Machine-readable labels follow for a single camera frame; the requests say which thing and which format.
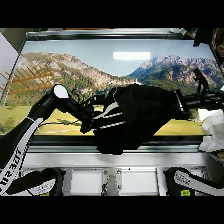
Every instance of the mountain backdrop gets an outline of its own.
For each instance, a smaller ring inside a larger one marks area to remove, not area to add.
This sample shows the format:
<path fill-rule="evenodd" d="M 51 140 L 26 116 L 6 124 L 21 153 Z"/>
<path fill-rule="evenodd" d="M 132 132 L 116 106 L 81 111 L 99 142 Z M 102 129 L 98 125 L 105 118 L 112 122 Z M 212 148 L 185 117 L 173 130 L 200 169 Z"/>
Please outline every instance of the mountain backdrop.
<path fill-rule="evenodd" d="M 156 56 L 145 61 L 133 73 L 123 77 L 108 74 L 89 66 L 77 57 L 57 53 L 26 53 L 22 54 L 18 68 L 27 67 L 41 73 L 54 74 L 50 77 L 52 84 L 61 83 L 69 92 L 79 89 L 84 98 L 95 94 L 97 90 L 110 90 L 115 86 L 126 86 L 133 83 L 157 86 L 166 90 L 181 89 L 184 95 L 196 92 L 193 70 L 198 67 L 208 80 L 210 89 L 220 89 L 223 78 L 215 60 L 205 58 L 181 58 L 179 56 Z M 17 95 L 10 95 L 7 104 L 33 105 L 47 90 L 34 90 Z"/>

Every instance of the rocky mountain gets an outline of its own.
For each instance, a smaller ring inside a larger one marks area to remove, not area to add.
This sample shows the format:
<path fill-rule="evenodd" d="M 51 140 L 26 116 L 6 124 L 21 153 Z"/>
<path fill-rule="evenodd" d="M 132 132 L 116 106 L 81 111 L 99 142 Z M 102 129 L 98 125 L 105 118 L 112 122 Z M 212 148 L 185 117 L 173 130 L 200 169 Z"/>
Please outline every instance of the rocky mountain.
<path fill-rule="evenodd" d="M 94 93 L 96 89 L 125 86 L 136 82 L 136 79 L 131 77 L 112 76 L 68 54 L 32 52 L 22 54 L 18 68 L 27 69 L 28 66 L 34 71 L 36 67 L 42 73 L 47 72 L 49 68 L 54 74 L 50 78 L 51 83 L 62 83 L 65 86 L 74 84 L 83 94 Z"/>
<path fill-rule="evenodd" d="M 145 61 L 129 77 L 137 78 L 139 82 L 146 85 L 162 84 L 159 81 L 172 81 L 176 87 L 188 88 L 188 94 L 195 92 L 197 83 L 193 79 L 193 70 L 199 68 L 203 73 L 211 88 L 221 88 L 223 86 L 222 73 L 215 60 L 206 58 L 182 58 L 179 56 L 156 56 Z"/>

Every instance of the white plastic bag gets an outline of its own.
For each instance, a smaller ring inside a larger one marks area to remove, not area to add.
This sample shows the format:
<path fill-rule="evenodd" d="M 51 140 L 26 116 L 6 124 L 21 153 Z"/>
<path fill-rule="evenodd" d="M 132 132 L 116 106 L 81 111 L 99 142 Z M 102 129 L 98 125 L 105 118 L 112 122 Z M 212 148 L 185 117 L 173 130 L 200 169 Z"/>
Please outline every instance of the white plastic bag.
<path fill-rule="evenodd" d="M 199 150 L 213 152 L 224 149 L 224 113 L 218 110 L 216 113 L 207 117 L 202 125 L 205 135 Z"/>

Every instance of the black cloth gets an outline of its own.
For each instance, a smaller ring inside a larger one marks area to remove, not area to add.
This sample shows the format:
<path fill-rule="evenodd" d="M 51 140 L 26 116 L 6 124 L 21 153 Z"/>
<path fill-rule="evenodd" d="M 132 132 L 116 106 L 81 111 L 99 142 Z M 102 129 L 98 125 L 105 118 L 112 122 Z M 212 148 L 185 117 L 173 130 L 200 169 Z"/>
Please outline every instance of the black cloth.
<path fill-rule="evenodd" d="M 170 119 L 180 116 L 175 93 L 158 87 L 133 84 L 113 88 L 106 97 L 104 111 L 114 99 L 126 123 L 103 129 L 98 125 L 94 135 L 97 149 L 103 154 L 135 150 Z"/>

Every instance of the grass field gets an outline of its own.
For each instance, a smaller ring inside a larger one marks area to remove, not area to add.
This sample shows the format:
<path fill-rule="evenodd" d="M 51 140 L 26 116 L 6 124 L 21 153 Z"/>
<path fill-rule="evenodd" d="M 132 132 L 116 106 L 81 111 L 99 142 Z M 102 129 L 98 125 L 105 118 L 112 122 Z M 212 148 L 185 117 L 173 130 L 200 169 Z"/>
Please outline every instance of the grass field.
<path fill-rule="evenodd" d="M 9 110 L 8 107 L 0 106 L 0 124 L 4 124 L 9 117 L 14 116 L 15 125 L 17 125 L 28 115 L 30 108 L 30 106 L 17 106 L 13 110 Z M 76 120 L 76 118 L 68 113 L 62 113 L 59 110 L 55 110 L 51 117 L 45 122 L 59 122 L 58 119 L 68 120 L 71 122 Z M 171 120 L 160 128 L 156 135 L 203 135 L 201 125 L 202 123 L 200 122 Z M 83 135 L 80 132 L 80 126 L 59 124 L 43 126 L 36 134 Z M 90 131 L 87 135 L 93 135 L 93 132 Z"/>

